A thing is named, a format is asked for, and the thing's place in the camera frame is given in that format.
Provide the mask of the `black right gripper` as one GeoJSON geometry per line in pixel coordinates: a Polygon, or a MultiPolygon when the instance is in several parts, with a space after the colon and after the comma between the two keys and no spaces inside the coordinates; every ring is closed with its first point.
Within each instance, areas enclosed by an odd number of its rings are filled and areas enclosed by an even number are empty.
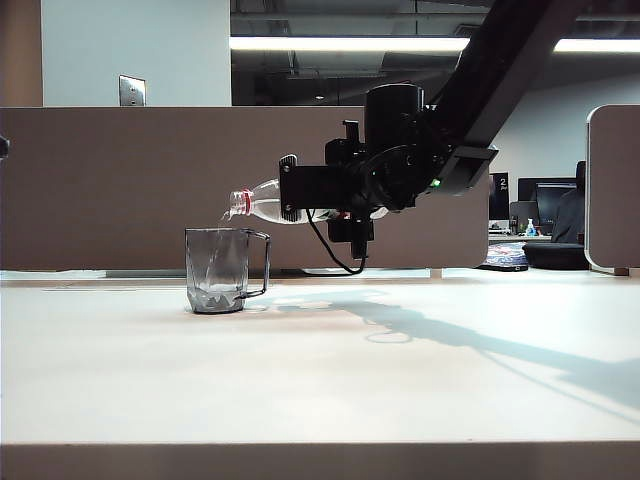
{"type": "Polygon", "coordinates": [[[349,168],[352,181],[350,193],[350,218],[327,222],[329,240],[334,243],[349,243],[351,257],[363,259],[368,256],[368,242],[374,239],[372,220],[382,219],[389,210],[379,199],[376,172],[365,164],[369,159],[366,145],[359,138],[359,122],[344,120],[345,138],[333,139],[325,144],[324,159],[328,166],[352,165],[349,168]]]}

